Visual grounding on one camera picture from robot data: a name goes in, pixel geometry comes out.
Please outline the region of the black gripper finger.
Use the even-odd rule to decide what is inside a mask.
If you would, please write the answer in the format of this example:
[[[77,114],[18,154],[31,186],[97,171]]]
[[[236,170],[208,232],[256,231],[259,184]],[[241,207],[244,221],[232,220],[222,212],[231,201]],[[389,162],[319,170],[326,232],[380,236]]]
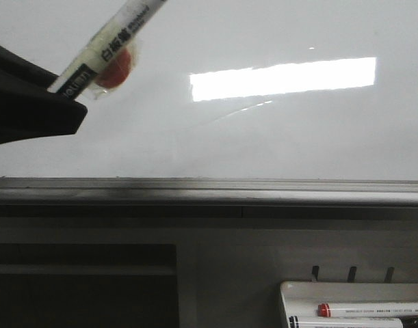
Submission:
[[[0,45],[0,145],[78,131],[87,107],[48,92],[56,78]]]

